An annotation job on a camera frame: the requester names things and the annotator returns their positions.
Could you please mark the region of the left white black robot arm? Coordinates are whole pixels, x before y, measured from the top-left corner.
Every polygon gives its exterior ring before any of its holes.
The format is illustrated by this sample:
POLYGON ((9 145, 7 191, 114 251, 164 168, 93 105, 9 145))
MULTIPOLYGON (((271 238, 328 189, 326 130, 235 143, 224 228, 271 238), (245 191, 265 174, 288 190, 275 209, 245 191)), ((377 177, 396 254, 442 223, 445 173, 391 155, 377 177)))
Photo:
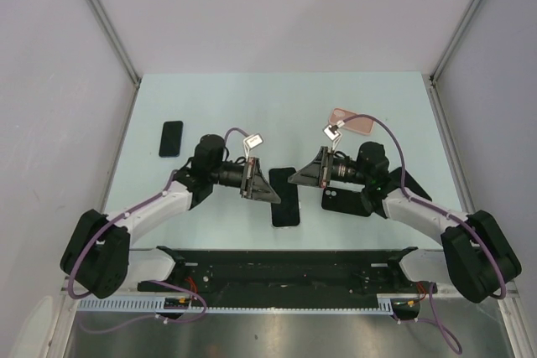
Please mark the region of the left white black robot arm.
POLYGON ((107 298, 126 282, 157 281, 169 291, 180 288, 185 269, 172 255, 160 248, 134 253, 132 244, 172 217, 193 210, 217 185, 236 188, 247 200, 278 204, 278 194, 264 178, 259 159, 251 154, 262 143, 258 133, 245 136, 243 160, 237 163, 225 159, 224 137, 205 135, 193 156, 170 173, 156 195, 112 214, 86 211, 60 259, 60 268, 68 277, 68 295, 73 299, 107 298))

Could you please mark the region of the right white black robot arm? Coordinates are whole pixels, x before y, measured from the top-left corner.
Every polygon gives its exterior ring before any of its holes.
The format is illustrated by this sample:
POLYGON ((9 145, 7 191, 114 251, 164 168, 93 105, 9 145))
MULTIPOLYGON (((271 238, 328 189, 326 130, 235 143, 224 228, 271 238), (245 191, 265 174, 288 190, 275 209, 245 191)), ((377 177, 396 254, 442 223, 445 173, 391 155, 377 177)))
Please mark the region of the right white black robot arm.
POLYGON ((328 147, 289 177, 289 182, 324 190, 324 210, 403 223, 439 243, 441 251, 412 249, 387 271, 388 285, 406 292, 417 281, 447 283, 467 300, 501 296, 522 272, 521 263, 495 218, 485 210, 448 210, 403 167, 390 169, 384 146, 366 142, 356 158, 328 147))

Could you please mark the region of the blue-edged black smartphone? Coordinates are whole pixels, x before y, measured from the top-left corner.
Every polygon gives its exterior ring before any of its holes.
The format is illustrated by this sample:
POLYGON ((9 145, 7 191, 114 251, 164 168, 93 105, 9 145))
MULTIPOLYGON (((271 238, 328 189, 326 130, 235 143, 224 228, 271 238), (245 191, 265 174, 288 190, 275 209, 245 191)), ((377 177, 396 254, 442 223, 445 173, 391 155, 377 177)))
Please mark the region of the blue-edged black smartphone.
POLYGON ((175 158, 180 155, 184 123, 182 121, 167 121, 163 123, 159 156, 175 158))

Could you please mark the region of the white-edged black smartphone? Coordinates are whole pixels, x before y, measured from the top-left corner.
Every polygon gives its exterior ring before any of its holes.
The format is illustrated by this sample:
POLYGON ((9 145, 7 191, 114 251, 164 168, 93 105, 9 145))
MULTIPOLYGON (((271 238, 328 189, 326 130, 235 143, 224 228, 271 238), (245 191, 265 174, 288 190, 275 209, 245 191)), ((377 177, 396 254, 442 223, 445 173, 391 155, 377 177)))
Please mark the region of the white-edged black smartphone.
POLYGON ((275 228, 296 227, 300 224, 298 187, 289 182, 296 173, 292 167, 269 170, 269 183, 280 198, 279 204, 271 204, 271 220, 275 228))

